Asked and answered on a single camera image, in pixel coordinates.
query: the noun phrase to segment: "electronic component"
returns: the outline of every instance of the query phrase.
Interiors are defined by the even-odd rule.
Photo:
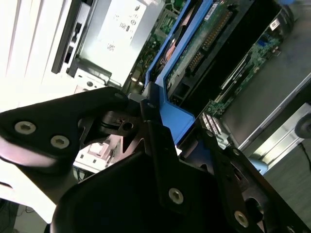
[[[215,100],[210,100],[205,108],[207,114],[220,117],[234,98],[242,91],[256,75],[264,63],[272,56],[280,53],[278,46],[281,41],[268,34],[270,27],[252,46],[235,70],[221,86],[221,91]]]

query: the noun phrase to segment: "silver screw head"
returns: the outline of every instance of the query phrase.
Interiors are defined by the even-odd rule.
[[[21,134],[32,134],[36,130],[36,126],[29,121],[20,121],[15,124],[14,129]]]
[[[69,143],[69,139],[62,135],[56,135],[51,139],[51,145],[59,149],[65,149]]]
[[[169,197],[175,204],[180,205],[184,202],[184,196],[177,188],[170,188]]]
[[[214,134],[213,134],[211,131],[209,131],[209,130],[206,130],[206,133],[207,133],[208,136],[210,136],[210,137],[213,137],[213,136],[214,136]]]
[[[234,212],[234,217],[241,226],[243,226],[245,228],[248,227],[248,220],[241,211],[237,210],[236,212]]]
[[[237,149],[233,149],[233,153],[235,153],[236,155],[240,155],[240,152]]]

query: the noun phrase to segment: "gray metal surface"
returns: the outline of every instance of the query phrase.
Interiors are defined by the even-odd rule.
[[[108,70],[112,73],[111,79],[123,85],[164,6],[164,1],[138,0],[146,9],[130,45],[122,48],[122,52],[118,54],[109,55],[104,41],[113,35],[114,31],[108,30],[103,34],[102,26],[112,1],[118,1],[120,9],[124,7],[124,0],[98,0],[80,57]]]
[[[311,139],[303,144],[311,156]],[[311,229],[311,171],[302,149],[294,148],[264,177]]]
[[[262,160],[271,169],[303,141],[296,135],[295,127],[308,113],[311,113],[311,106],[305,103],[254,152],[251,158]]]
[[[252,140],[249,136],[255,131],[257,136],[260,125],[311,72],[311,8],[296,5],[296,9],[300,16],[280,46],[282,53],[267,62],[223,115],[236,146]]]

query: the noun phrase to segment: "metal panel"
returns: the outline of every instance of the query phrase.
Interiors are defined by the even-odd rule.
[[[146,6],[143,17],[137,27],[137,30],[129,46],[122,48],[122,53],[109,55],[106,52],[107,44],[104,41],[113,34],[113,30],[101,32],[105,16],[112,2],[117,2],[120,9],[124,7],[122,0],[99,0],[97,2],[94,14],[86,34],[86,38],[80,53],[80,57],[85,58],[92,63],[108,70],[112,73],[111,79],[124,84],[127,79],[147,37],[153,28],[163,6],[162,0],[128,0],[129,3],[139,2]]]
[[[295,133],[297,122],[306,114],[311,112],[311,106],[302,105],[271,137],[265,141],[252,157],[259,157],[267,163],[269,169],[284,158],[293,148],[303,141]]]

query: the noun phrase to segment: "black cable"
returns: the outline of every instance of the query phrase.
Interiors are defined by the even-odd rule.
[[[305,146],[302,144],[302,143],[299,143],[298,146],[302,149],[302,151],[304,152],[305,156],[307,157],[307,160],[309,162],[309,168],[310,168],[310,171],[311,171],[311,159],[307,153],[307,150],[305,148]]]

